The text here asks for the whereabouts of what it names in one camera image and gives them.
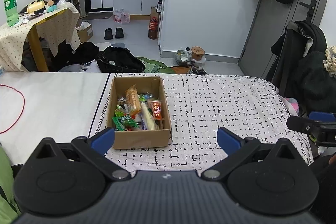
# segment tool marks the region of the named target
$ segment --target blue gripper pad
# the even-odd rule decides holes
[[[312,111],[309,114],[309,119],[320,122],[336,122],[335,114],[328,112]]]
[[[114,143],[114,128],[105,128],[93,137],[89,138],[87,143],[99,154],[104,155]]]
[[[230,156],[245,144],[245,140],[225,127],[221,127],[217,131],[217,143]]]

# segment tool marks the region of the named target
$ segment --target green rug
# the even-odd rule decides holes
[[[169,74],[176,74],[174,70],[170,67],[167,67],[164,63],[150,60],[144,57],[137,57],[142,63],[145,65],[145,70],[143,72],[146,73],[169,73]]]

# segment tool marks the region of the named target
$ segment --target gray door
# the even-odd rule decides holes
[[[260,0],[246,40],[239,66],[248,76],[265,78],[275,56],[270,48],[284,32],[290,20],[305,20],[308,8],[300,5],[311,0],[294,0],[292,4],[282,4],[275,0]],[[327,0],[316,0],[312,23],[319,25]]]

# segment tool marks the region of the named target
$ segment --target door handle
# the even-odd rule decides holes
[[[314,10],[316,8],[316,3],[317,3],[316,0],[311,0],[310,5],[304,2],[299,2],[301,6],[308,8],[306,21],[309,23],[311,23],[311,20],[313,18]]]

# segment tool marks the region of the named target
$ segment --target yellow table leg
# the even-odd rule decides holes
[[[43,55],[43,51],[41,48],[39,36],[37,34],[36,26],[33,26],[30,29],[27,35],[27,38],[28,38],[30,49],[31,49],[31,53],[33,54],[33,57],[35,60],[37,70],[49,72],[47,63],[45,62],[45,59],[44,59],[44,55]]]

